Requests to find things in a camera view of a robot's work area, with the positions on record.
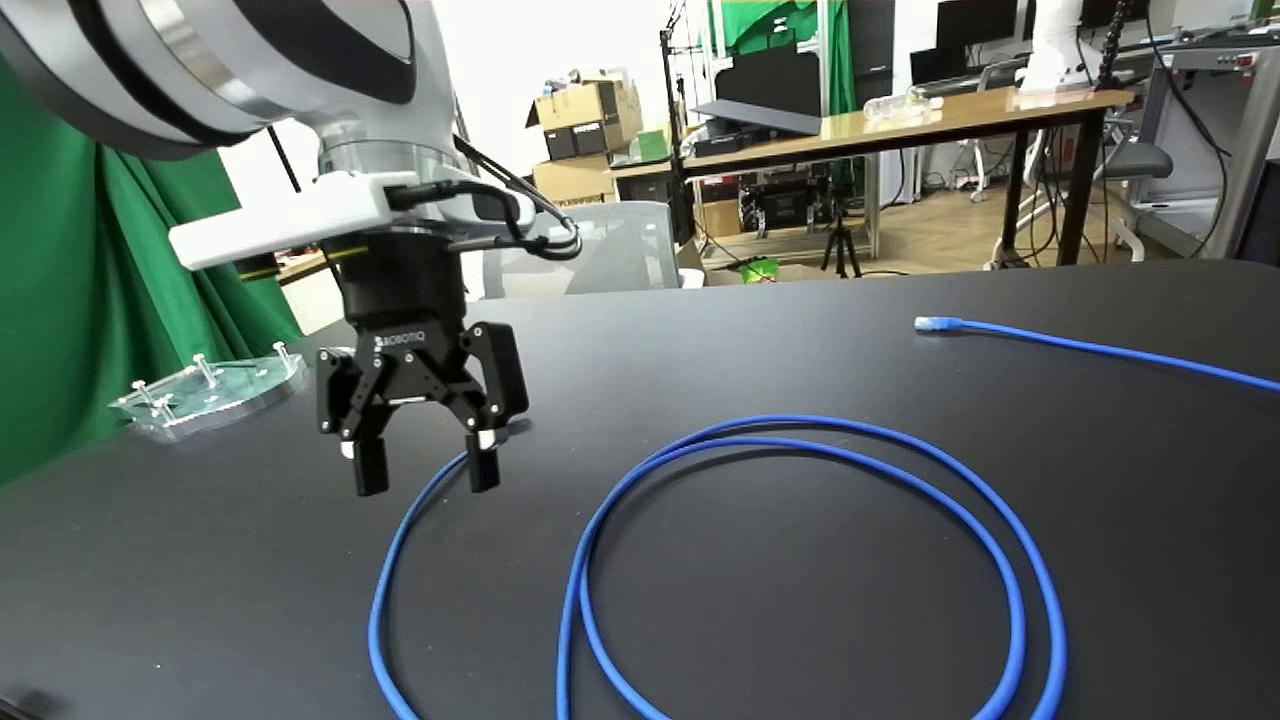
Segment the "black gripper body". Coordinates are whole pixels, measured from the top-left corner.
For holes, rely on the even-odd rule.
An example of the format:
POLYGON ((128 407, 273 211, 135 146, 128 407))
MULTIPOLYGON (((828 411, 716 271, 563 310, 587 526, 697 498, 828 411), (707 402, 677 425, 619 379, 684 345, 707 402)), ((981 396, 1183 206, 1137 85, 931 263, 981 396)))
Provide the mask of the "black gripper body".
POLYGON ((328 350, 332 398, 454 398, 474 383, 460 254, 430 234, 373 234, 338 258, 354 350, 328 350))

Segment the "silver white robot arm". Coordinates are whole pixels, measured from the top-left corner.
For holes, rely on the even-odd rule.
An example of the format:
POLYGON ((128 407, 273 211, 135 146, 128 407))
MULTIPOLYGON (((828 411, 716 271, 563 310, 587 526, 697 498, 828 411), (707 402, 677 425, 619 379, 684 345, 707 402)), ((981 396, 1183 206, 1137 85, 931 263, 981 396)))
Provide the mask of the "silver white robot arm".
POLYGON ((315 362, 315 398, 358 487, 389 487, 383 425, 408 398, 446 402, 474 485, 501 485, 525 377, 516 335, 470 314, 460 254, 516 239, 528 200, 460 136, 433 0, 0 0, 0 40, 43 104, 132 155, 312 127, 312 189, 171 227, 178 258, 328 248, 358 345, 315 362))

